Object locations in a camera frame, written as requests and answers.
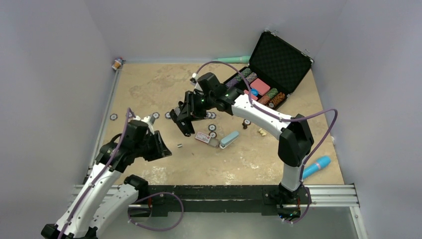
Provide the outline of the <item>black stapler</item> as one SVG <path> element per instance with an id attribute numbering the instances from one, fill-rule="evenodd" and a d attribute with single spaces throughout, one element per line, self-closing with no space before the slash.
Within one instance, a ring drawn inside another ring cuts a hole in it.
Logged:
<path id="1" fill-rule="evenodd" d="M 182 134 L 186 137 L 190 137 L 192 134 L 195 133 L 193 124 L 190 120 L 177 120 L 176 125 L 178 126 Z"/>

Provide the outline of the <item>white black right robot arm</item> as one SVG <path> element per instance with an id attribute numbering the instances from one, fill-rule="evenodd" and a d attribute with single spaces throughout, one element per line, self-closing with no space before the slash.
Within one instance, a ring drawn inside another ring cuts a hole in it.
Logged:
<path id="1" fill-rule="evenodd" d="M 240 89 L 228 88 L 208 72 L 197 79 L 193 91 L 185 92 L 184 100 L 170 111 L 170 117 L 184 136 L 191 136 L 195 132 L 192 122 L 206 119 L 211 109 L 248 120 L 278 140 L 278 156 L 284 164 L 279 195 L 284 202 L 294 201 L 302 184 L 304 160 L 314 144 L 304 116 L 292 117 L 272 110 Z"/>

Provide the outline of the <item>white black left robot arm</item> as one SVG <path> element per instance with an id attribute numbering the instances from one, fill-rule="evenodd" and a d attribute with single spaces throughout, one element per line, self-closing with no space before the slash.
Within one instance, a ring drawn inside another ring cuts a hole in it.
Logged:
<path id="1" fill-rule="evenodd" d="M 56 223 L 42 229 L 45 239 L 97 239 L 130 203 L 148 199 L 148 182 L 136 175 L 128 176 L 122 188 L 105 197 L 136 158 L 153 161 L 172 154 L 160 132 L 153 129 L 154 121 L 153 116 L 136 117 L 125 125 L 123 133 L 101 147 L 74 202 Z"/>

